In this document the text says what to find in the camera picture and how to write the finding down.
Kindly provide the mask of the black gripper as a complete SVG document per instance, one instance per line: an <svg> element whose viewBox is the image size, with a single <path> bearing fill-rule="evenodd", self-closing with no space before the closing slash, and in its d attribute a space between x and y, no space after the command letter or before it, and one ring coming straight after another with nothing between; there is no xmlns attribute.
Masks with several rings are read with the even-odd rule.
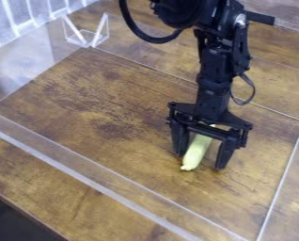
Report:
<svg viewBox="0 0 299 241"><path fill-rule="evenodd" d="M165 119L171 128L172 147L177 156L184 156L189 134L200 134L221 141L215 169L224 169L236 149L245 146L252 124L228 110L232 80L199 80L196 102L168 104Z"/></svg>

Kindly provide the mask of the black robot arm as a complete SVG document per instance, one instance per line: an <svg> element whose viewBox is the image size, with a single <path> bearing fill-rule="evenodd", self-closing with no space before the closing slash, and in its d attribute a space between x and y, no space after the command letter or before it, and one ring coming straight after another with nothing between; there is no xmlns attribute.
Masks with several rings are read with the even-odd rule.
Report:
<svg viewBox="0 0 299 241"><path fill-rule="evenodd" d="M252 129L228 111L232 79L249 69L247 12L237 0L153 0L153 11L168 26L195 28L201 64L196 102L168 104L173 151L185 154L192 133L215 138L221 141L215 168L223 169Z"/></svg>

